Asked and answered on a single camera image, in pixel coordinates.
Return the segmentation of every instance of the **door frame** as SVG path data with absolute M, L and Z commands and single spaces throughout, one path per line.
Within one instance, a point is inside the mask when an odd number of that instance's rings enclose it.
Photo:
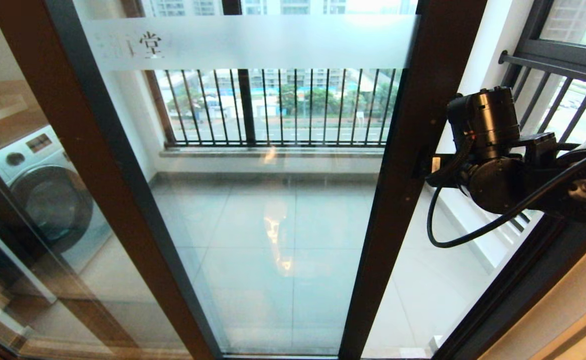
M 361 357 L 486 2 L 418 4 L 411 66 L 400 82 L 340 359 Z M 241 11 L 239 2 L 236 7 Z M 223 358 L 113 104 L 104 101 L 108 91 L 72 2 L 0 0 L 0 27 L 69 158 L 179 337 L 197 360 Z M 477 355 L 493 344 L 585 253 L 586 239 L 568 240 L 578 230 L 586 226 L 542 219 L 434 358 Z M 552 264 L 557 269 L 548 278 L 535 272 Z

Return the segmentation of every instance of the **frosted glass strip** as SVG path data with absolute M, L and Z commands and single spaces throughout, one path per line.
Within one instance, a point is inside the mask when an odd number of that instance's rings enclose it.
M 418 15 L 88 20 L 103 71 L 407 67 Z

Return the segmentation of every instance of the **black cable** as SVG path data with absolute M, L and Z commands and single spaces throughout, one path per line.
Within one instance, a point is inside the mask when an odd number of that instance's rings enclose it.
M 475 230 L 469 234 L 463 235 L 462 237 L 458 237 L 455 240 L 447 241 L 445 243 L 441 243 L 441 242 L 437 241 L 435 239 L 435 237 L 433 236 L 433 212 L 435 211 L 435 203 L 437 202 L 437 198 L 439 197 L 439 192 L 442 190 L 442 187 L 440 186 L 435 190 L 435 193 L 433 194 L 433 198 L 432 198 L 432 200 L 430 200 L 430 207 L 428 208 L 428 217 L 426 220 L 426 229 L 427 229 L 427 233 L 428 233 L 428 239 L 430 240 L 430 242 L 434 246 L 437 246 L 438 248 L 452 248 L 454 246 L 466 244 L 467 242 L 470 242 L 471 240 L 475 240 L 478 237 L 486 234 L 487 232 L 492 231 L 492 230 L 498 228 L 499 226 L 502 226 L 503 224 L 507 223 L 507 221 L 516 217 L 517 214 L 519 214 L 519 212 L 526 209 L 526 207 L 528 207 L 528 205 L 539 200 L 539 198 L 544 196 L 544 194 L 546 194 L 548 191 L 550 191 L 550 189 L 553 189 L 555 186 L 564 182 L 567 178 L 570 178 L 571 176 L 578 173 L 579 171 L 581 171 L 585 167 L 586 167 L 586 157 L 584 159 L 582 159 L 581 161 L 577 162 L 576 164 L 574 164 L 573 166 L 569 167 L 568 169 L 562 171 L 559 175 L 557 175 L 556 177 L 552 178 L 549 182 L 547 182 L 546 184 L 539 187 L 539 189 L 537 189 L 536 191 L 533 191 L 533 193 L 531 193 L 529 196 L 527 196 L 524 200 L 522 200 L 520 203 L 518 203 L 515 207 L 508 210 L 505 214 L 501 215 L 497 219 L 494 219 L 494 221 L 492 221 L 491 223 L 488 223 L 488 224 L 482 226 L 481 228 L 478 228 L 477 230 Z
M 426 177 L 426 182 L 432 187 L 441 187 L 452 178 L 460 167 L 468 160 L 475 139 L 472 136 L 466 137 L 461 148 L 455 153 L 455 157 L 447 162 L 441 169 Z

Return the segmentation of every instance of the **balcony railing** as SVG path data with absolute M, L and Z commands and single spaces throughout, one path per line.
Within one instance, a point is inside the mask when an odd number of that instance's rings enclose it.
M 167 148 L 382 148 L 400 75 L 363 68 L 154 73 Z
M 509 63 L 502 85 L 513 88 L 523 134 L 554 132 L 560 143 L 586 141 L 586 71 L 506 52 L 499 62 Z M 523 231 L 530 220 L 525 210 L 511 223 Z

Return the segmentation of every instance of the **floor tile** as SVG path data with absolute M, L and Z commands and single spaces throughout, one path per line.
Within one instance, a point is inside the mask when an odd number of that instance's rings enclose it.
M 422 255 L 401 251 L 392 278 L 416 346 L 428 347 L 434 335 L 442 335 L 459 321 L 468 301 L 455 284 L 441 274 L 441 269 L 428 266 L 425 262 L 432 260 L 421 259 Z
M 227 346 L 262 344 L 264 339 L 240 331 L 245 328 L 258 334 L 291 328 L 292 253 L 269 248 L 208 249 L 194 287 L 207 318 L 217 317 Z
M 213 237 L 227 194 L 161 194 L 155 196 L 175 246 L 205 247 Z
M 298 195 L 364 196 L 370 182 L 331 179 L 309 179 L 296 182 Z
M 99 249 L 80 278 L 101 301 L 155 303 L 155 297 L 115 235 Z
M 162 176 L 155 184 L 156 187 L 166 187 L 166 194 L 170 195 L 225 195 L 231 190 L 233 182 L 213 174 L 209 178 L 191 178 L 182 175 Z
M 213 248 L 293 248 L 295 196 L 231 194 L 213 233 Z
M 199 268 L 202 265 L 202 260 L 206 254 L 206 247 L 178 247 L 177 254 L 181 263 L 184 265 L 188 278 L 194 279 L 199 272 Z
M 290 176 L 256 175 L 255 178 L 235 180 L 231 188 L 231 195 L 262 195 L 281 196 L 294 195 L 295 182 Z
M 363 196 L 298 194 L 295 247 L 361 250 L 372 202 Z
M 226 353 L 288 353 L 291 351 L 293 329 L 285 326 L 237 326 L 227 331 Z
M 344 324 L 339 326 L 298 325 L 293 328 L 293 348 L 298 353 L 337 355 L 343 333 Z
M 411 326 L 393 280 L 389 281 L 371 328 L 367 349 L 415 347 Z
M 295 249 L 293 346 L 339 347 L 359 250 Z

